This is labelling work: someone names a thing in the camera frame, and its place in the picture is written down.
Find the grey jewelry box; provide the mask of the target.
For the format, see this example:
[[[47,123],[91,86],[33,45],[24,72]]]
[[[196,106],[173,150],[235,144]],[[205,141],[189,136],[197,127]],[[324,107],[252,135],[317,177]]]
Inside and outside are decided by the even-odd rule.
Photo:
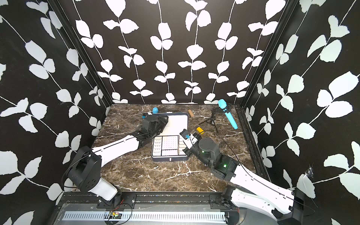
[[[187,161],[189,157],[183,152],[186,145],[180,132],[188,129],[188,114],[185,112],[159,113],[167,116],[168,123],[163,131],[152,142],[151,158],[155,162]]]

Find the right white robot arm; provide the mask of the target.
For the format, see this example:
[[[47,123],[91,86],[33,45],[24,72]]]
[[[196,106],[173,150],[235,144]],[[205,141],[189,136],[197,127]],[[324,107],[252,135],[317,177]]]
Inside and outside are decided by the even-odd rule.
[[[251,209],[275,220],[279,225],[301,225],[304,219],[304,194],[277,186],[256,175],[235,159],[220,152],[211,138],[185,134],[184,152],[194,155],[220,180],[235,188],[225,192],[224,201],[233,206]]]

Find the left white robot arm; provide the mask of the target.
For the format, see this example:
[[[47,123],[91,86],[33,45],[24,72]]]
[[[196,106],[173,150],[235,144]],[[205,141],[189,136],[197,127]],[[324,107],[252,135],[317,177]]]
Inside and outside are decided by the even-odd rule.
[[[122,192],[101,177],[101,168],[112,160],[150,143],[164,130],[167,123],[167,115],[146,115],[136,131],[118,141],[94,149],[83,146],[77,151],[63,177],[69,178],[80,191],[99,196],[108,206],[121,204]]]

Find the yellow block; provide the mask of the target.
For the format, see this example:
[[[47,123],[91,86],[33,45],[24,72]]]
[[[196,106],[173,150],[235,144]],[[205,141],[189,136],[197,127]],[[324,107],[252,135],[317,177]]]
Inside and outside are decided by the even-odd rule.
[[[199,134],[203,134],[204,133],[204,130],[201,128],[201,127],[197,127],[197,132],[199,133]]]

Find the black tripod mic stand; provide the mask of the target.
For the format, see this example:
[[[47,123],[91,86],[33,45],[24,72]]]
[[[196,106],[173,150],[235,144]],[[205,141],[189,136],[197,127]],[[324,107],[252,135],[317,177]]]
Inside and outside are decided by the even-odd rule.
[[[219,106],[213,108],[211,110],[211,117],[207,118],[203,122],[199,123],[199,126],[202,125],[203,123],[208,123],[208,124],[212,125],[215,128],[215,131],[218,134],[218,129],[217,129],[217,126],[216,126],[216,116],[217,116],[217,114],[230,113],[231,108],[232,108],[231,104],[227,104],[224,109],[220,108]]]

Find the blue microphone on stand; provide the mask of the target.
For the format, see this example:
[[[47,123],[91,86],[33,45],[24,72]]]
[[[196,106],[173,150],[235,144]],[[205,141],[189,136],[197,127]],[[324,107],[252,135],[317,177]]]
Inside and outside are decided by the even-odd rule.
[[[234,119],[234,117],[231,114],[231,105],[229,105],[224,99],[220,99],[218,101],[219,108],[223,111],[227,119],[229,120],[231,126],[234,129],[238,129],[238,125]]]

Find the small circuit board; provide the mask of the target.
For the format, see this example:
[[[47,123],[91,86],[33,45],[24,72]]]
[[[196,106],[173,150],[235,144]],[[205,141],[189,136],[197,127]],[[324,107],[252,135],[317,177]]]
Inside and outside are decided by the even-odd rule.
[[[111,219],[121,219],[122,218],[122,213],[120,212],[109,212],[106,216],[105,219],[107,220],[111,220]]]

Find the white perforated strip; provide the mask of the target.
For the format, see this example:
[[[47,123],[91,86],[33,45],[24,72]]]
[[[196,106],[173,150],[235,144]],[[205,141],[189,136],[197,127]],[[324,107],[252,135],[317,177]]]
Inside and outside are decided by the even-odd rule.
[[[225,222],[224,212],[159,212],[126,211],[121,212],[121,219],[105,219],[108,211],[67,211],[61,221],[151,221],[151,222]]]

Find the black mounting rail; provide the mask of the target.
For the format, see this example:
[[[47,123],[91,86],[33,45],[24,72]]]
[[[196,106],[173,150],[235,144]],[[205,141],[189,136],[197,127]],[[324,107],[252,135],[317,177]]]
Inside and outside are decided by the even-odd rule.
[[[115,209],[140,204],[209,205],[211,209],[236,210],[237,207],[221,192],[121,192],[112,200],[102,200],[99,208]]]

